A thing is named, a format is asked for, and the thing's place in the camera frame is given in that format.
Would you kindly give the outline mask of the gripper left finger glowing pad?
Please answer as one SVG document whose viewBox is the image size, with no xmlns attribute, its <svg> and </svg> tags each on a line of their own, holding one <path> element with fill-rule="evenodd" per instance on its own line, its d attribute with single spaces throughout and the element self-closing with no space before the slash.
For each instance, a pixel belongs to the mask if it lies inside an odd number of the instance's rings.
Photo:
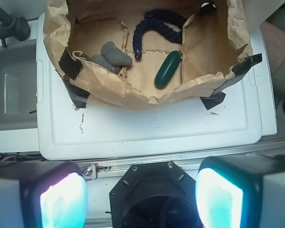
<svg viewBox="0 0 285 228">
<path fill-rule="evenodd" d="M 0 228 L 82 228 L 88 188 L 73 161 L 0 161 Z"/>
</svg>

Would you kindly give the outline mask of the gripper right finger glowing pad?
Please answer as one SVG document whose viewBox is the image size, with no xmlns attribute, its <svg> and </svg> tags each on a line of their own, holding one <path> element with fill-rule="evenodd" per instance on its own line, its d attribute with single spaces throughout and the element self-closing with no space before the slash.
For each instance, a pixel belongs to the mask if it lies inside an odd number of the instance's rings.
<svg viewBox="0 0 285 228">
<path fill-rule="evenodd" d="M 196 203 L 206 228 L 285 228 L 285 155 L 205 158 Z"/>
</svg>

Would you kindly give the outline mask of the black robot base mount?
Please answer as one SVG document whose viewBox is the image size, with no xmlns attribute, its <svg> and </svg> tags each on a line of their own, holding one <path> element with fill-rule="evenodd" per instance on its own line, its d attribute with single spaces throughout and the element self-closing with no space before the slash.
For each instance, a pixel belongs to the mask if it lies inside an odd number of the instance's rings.
<svg viewBox="0 0 285 228">
<path fill-rule="evenodd" d="M 172 161 L 135 164 L 109 193 L 114 228 L 202 228 L 196 181 Z"/>
</svg>

